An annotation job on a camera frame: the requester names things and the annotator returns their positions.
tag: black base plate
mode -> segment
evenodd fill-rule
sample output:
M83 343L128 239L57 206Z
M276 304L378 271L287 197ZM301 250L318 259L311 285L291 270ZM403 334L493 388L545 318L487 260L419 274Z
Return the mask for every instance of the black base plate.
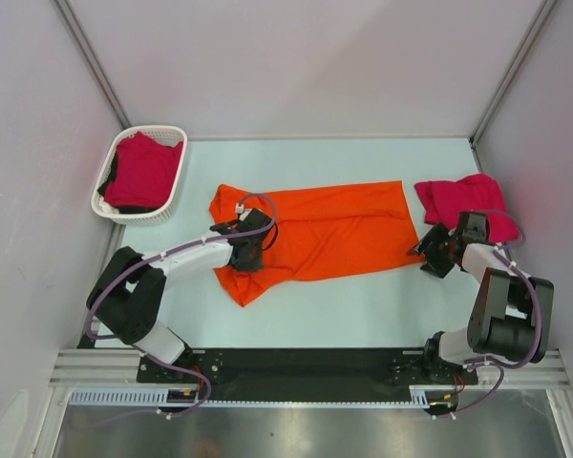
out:
M410 401L409 385L467 385L478 376L457 365L422 363L423 348L206 348L175 362L197 366L210 399L233 402L368 403ZM140 360L139 383L194 384L197 378Z

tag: laundry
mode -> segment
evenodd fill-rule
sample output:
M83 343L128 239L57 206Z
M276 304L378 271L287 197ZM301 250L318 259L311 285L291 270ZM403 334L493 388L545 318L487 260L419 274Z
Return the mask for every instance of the laundry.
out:
M172 148L142 132L124 138L117 145L110 174L97 191L120 213L157 210L170 198L181 153L182 142Z
M459 181L423 181L414 186L425 210L425 222L442 222L449 229L458 223L465 211L491 211L490 241L499 243L518 239L519 230L508 217L492 211L507 213L499 184L484 174L471 175Z
M222 184L210 204L216 222L234 218L247 191ZM216 269L221 286L245 306L282 281L318 281L420 262L407 256L418 237L401 181L266 193L278 209L279 236L264 252L264 268ZM271 215L262 198L247 207Z

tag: metal frame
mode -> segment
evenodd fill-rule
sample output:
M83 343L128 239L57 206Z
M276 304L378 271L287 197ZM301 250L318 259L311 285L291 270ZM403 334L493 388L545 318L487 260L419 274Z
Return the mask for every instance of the metal frame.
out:
M486 106L486 109L484 110L484 113L477 123L477 126L471 136L471 143L474 148L478 145L481 136L484 135L488 124L497 112L500 103L503 101L509 92L509 89L514 84L517 76L520 74L520 70L526 61L526 58L533 50L535 44L538 42L541 33L543 32L545 26L549 22L552 13L556 10L556 7L560 4L560 2L561 0L544 0L537 10L537 14L531 21L528 30L524 34L524 37L522 38L522 41L516 50L516 54L507 67L507 70L505 71L505 74L503 75L497 90Z
M111 85L106 73L100 65L96 53L89 43L80 22L76 18L72 6L68 0L52 0L52 3L60 16L65 28L72 37L81 57L90 69L99 89L109 103L119 124L125 129L130 127L129 119L124 112L117 94ZM476 147L494 113L507 95L509 88L518 76L526 57L538 41L552 12L556 9L560 0L544 0L525 36L520 42L509 68L501 79L499 86L491 101L486 107L475 131L471 137L472 152L476 159L478 169L481 171ZM101 269L106 265L112 254L121 244L125 227L115 224L109 238L106 254L101 263ZM53 456L57 444L60 426L63 422L66 407L74 390L82 388L106 388L122 389L128 393L137 389L162 389L162 388L194 388L194 385L149 385L139 384L136 381L140 355L133 349L78 349L62 350L59 353L53 375L49 383L49 391L45 403L45 415L39 425L35 440L29 450L28 456L47 457ZM468 389L486 390L497 381L498 373L493 367L482 367L478 370L479 385L469 386ZM445 385L413 385L411 392L414 396L431 390L452 388ZM564 371L562 360L558 351L547 352L544 360L539 364L530 364L518 371L508 371L500 389L545 389L552 406L554 418L561 435L562 444L567 457L573 457L573 392ZM354 407L348 404L293 404L293 403L229 403L215 402L208 406L298 406L298 407ZM373 405L360 405L363 408L377 408L378 403Z
M573 458L573 391L547 390L554 421L567 458Z
M102 69L99 60L97 59L96 52L92 48L89 39L85 35L80 22L74 14L73 8L68 0L51 0L57 14L59 15L64 27L68 31L70 37L74 41L74 45L78 49L82 59L89 68L94 77L97 86L104 95L104 98L108 102L113 114L117 118L119 124L123 129L132 127L127 114L123 110L121 103L118 100L117 93L113 89L113 85L108 80L106 72Z

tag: white plastic component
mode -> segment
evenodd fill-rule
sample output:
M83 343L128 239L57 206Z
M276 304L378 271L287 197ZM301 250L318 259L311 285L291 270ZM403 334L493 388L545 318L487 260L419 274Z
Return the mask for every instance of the white plastic component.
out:
M176 172L176 177L174 178L174 183L172 185L172 192L170 193L170 197L163 204L163 206L154 212L134 215L122 215L119 213L115 214L109 211L105 211L106 207L102 208L102 206L100 206L101 195L97 192L97 188L99 188L102 183L104 183L108 177L108 174L110 173L111 162L113 161L113 156L117 152L117 145L119 142L127 136L134 135L136 132L142 132L143 134L153 138L157 143L166 146L176 146L177 143L180 141L182 142L182 153L180 154L179 168ZM178 185L180 183L180 172L182 171L182 164L184 162L186 147L187 135L182 129L179 129L178 127L137 126L131 127L121 132L113 140L113 144L111 145L110 150L108 150L108 155L106 156L106 159L104 159L102 170L97 177L97 182L95 183L95 188L92 193L92 209L94 212L97 215L103 218L111 219L118 224L159 224L161 222L167 221L172 216L172 201L174 200L174 195L176 194Z
M467 360L478 357L469 347L467 328L459 331L446 332L439 338L439 358L454 364L463 364Z
M306 403L306 402L268 402L268 401L206 401L204 407L245 407L245 408L429 408L429 401L424 389L410 387L410 401L378 402L378 403Z
M252 212L252 210L250 210L250 209L248 209L248 210L246 210L246 211L243 210L243 211L240 213L240 216L238 217L238 219L239 219L240 221L244 221L250 212Z
M504 270L513 274L507 267L493 254L494 246L483 245L481 243L470 243L465 248L462 256L462 268L473 275L478 283L484 278L484 273L488 267Z
M136 346L167 364L173 363L184 351L184 342L159 321Z
M70 396L70 406L135 406L157 407L156 413L161 415L159 407L187 407L192 401L168 401L170 388L144 388L140 386L126 387L76 387Z
M208 232L205 239L219 236L218 232ZM152 262L153 267L162 269L167 282L165 289L190 277L198 272L205 272L210 269L218 269L229 263L233 247L225 239L216 241L207 241L184 250L176 255Z

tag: wire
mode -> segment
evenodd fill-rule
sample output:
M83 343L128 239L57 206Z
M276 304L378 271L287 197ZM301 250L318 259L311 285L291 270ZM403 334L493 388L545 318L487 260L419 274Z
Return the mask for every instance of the wire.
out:
M494 208L489 208L487 210L479 210L479 212L485 213L485 214L501 215L502 217L506 217L518 228L518 239L517 240L498 242L503 246L503 248L508 248L508 249L520 248L521 246L523 246L526 243L526 234L524 233L524 229L522 229L522 226L520 226L518 224L518 222L508 213L501 212L500 210L495 210Z
M479 364L477 366L474 366L471 370L472 371L476 370L482 365L486 365L486 364ZM479 406L481 403L486 401L488 398L490 398L493 394L495 394L497 392L500 384L503 383L503 379L505 378L505 369L503 369L500 365L495 364L494 362L488 362L488 365L496 367L499 370L499 378L497 379L497 382L495 383L495 385L492 388L490 388L490 391L488 391L481 398L477 399L476 401L473 401L469 405L461 407L461 408L457 408L454 412L451 412L452 414L449 413L446 415L439 415L438 418L454 418L454 417L452 417L452 415L454 415L455 413L464 412L465 410L469 410L475 406Z
M533 313L535 315L535 337L533 338L533 344L529 348L524 358L522 358L517 363L508 364L495 358L494 356L482 356L479 358L474 358L472 360L465 361L465 364L469 365L469 364L478 364L484 362L492 362L495 365L499 365L506 369L519 369L524 365L529 364L533 360L541 343L541 327L542 327L541 305L539 303L539 297L537 296L537 291L535 290L535 286L533 286L533 283L531 283L531 281L528 280L528 277L526 277L526 275L524 275L524 273L518 269L516 264L505 258L498 249L495 249L493 251L493 254L498 260L500 260L503 263L503 265L505 265L512 272L514 272L526 285L528 294L531 297L531 302L533 303Z
M269 248L271 248L274 243L276 243L276 239L278 238L278 224L274 224L272 227L274 228L274 236L271 238L271 241L267 244L263 251L267 251Z
M216 237L210 237L206 240L197 239L197 240L193 240L193 241L188 241L187 243L183 243L182 245L179 245L179 246L176 246L174 248L167 250L164 254L158 254L158 255L152 256L151 258L147 258L146 260L140 260L139 262L132 265L128 269L125 269L123 272L121 272L121 274L118 277L116 277L97 296L97 298L94 301L94 304L89 309L89 312L87 313L87 317L85 318L85 334L87 334L87 337L89 337L90 339L92 339L94 341L103 341L103 340L107 340L107 339L114 339L117 337L114 334L108 334L108 335L104 335L104 336L100 336L100 335L96 334L92 330L92 321L94 319L94 316L96 315L97 309L106 300L108 295L122 281L125 281L130 275L132 275L134 272L136 272L139 268L144 267L145 265L148 265L152 262L156 262L158 260L168 258L172 255L175 255L175 254L177 254L181 251L187 250L189 248L193 248L194 246L202 245L202 244L209 242L209 241L217 241L217 240L224 240L224 239L238 239L241 237L256 236L258 234L262 234L263 232L271 229L271 227L276 223L276 216L278 213L278 211L276 209L276 205L274 204L273 200L271 198L267 197L265 194L248 194L248 195L244 196L240 200L240 202L238 202L238 203L244 204L249 198L263 198L271 207L271 210L272 210L271 221L266 226L264 226L260 229L254 229L252 231L246 231L246 232L240 232L240 233L236 233L236 234L226 234L226 235L220 235L220 236L216 236Z
M407 363L407 364L403 364L403 365L389 365L389 368L390 368L390 369L400 370L400 369L403 369L404 367L409 367L409 366L411 366L412 364L416 364L417 362L419 362L419 361L422 359L423 356L424 356L424 353L420 353L420 356L418 356L417 358L411 360L411 361L410 361L409 363Z
M131 267L129 267L129 268L125 269L123 272L121 272L121 274L118 275L113 281L111 281L111 283L97 296L97 298L95 298L95 301L94 301L93 305L90 307L89 312L87 313L87 317L85 319L85 334L87 334L87 336L92 340L107 340L107 339L114 339L116 337L115 335L105 335L105 336L97 335L92 330L92 320L94 318L94 315L97 312L97 309L106 300L108 295L119 284L121 284L122 281L125 281L132 273L136 272L139 268L141 268L145 265L148 265L152 262L156 262L158 260L168 258L172 255L175 255L175 254L181 252L181 251L187 250L187 249L192 248L192 247L197 246L197 245L204 244L204 243L209 242L209 241L217 241L217 240L223 240L223 239L238 239L241 237L256 236L258 234L262 234L263 232L270 230L271 227L276 223L276 217L278 214L278 211L276 209L276 205L274 204L273 200L271 200L265 194L248 194L248 195L244 196L238 203L244 204L249 198L263 198L271 207L271 210L272 210L271 221L266 226L264 226L260 229L254 229L251 231L246 231L246 232L241 232L241 233L236 233L236 234L226 234L226 235L220 235L220 236L216 236L216 237L210 237L206 240L197 239L197 240L189 241L187 243L183 243L182 245L171 248L163 254L155 255L153 257L147 258L146 260L140 260L136 264L132 265ZM132 345L132 346L134 348L142 351L140 348L136 347L135 345ZM193 404L192 406L190 406L189 408L187 408L183 412L179 412L176 414L168 414L166 416L166 418L178 418L178 417L181 417L183 415L186 415L187 413L192 412L195 409L197 409L198 407L200 407L203 403L205 403L210 398L210 394L212 393L212 386L210 384L210 381L200 372L196 372L194 370L185 369L184 367L178 367L175 365L164 363L163 361L161 361L161 360L159 360L159 359L157 359L154 356L149 355L149 354L146 354L146 357L149 360L151 360L153 363L160 365L166 369L174 370L174 371L181 372L181 373L188 374L188 375L193 375L193 376L197 377L202 382L202 385L203 384L206 385L206 392L205 392L202 399L198 400L195 404ZM156 413L156 412L157 412L156 410L149 409L149 408L134 410L131 412L126 412L126 413L117 415L116 417L110 418L108 420L104 420L104 421L99 422L97 424L94 424L90 427L106 426L106 425L111 424L112 422L116 422L118 420L122 420L124 418L128 418L128 417L131 417L134 415L139 415L142 413Z
M166 418L166 420L169 420L172 418L179 418L179 417L182 417L184 415L187 415L187 414L193 412L194 410L196 410L197 408L199 408L203 403L205 403L210 398L210 395L212 394L212 386L210 385L210 381L202 374L202 372L200 371L200 369L198 367L196 367L197 370L190 370L190 369L185 369L184 367L178 367L176 365L164 363L163 361L158 360L157 358L155 358L152 355L147 354L146 357L157 365L165 367L166 369L175 370L177 372L182 372L183 374L193 375L193 376L197 377L200 381L200 384L199 384L200 388L198 389L198 401L195 404L187 407L185 410L183 410L181 412L164 414L163 416ZM203 397L201 399L199 399L200 395L202 393L202 387L204 385L206 386L206 391L205 391ZM154 413L154 414L159 413L159 414L161 414L160 410L157 410L155 408L140 408L138 410L132 410L129 412L121 413L115 417L111 417L111 418L108 418L106 420L102 420L100 422L94 423L92 425L88 425L86 427L73 427L73 429L75 429L76 431L86 431L89 429L94 429L96 427L106 427L106 426L108 426L114 422L118 422L119 420L123 420L123 419L129 418L129 417L134 417L136 415L148 414L148 413Z
M465 390L465 386L467 385L465 384L465 380L461 376L455 375L454 378L455 378L455 391L456 391L455 394L460 394ZM458 382L460 382L461 386L460 389L458 389Z

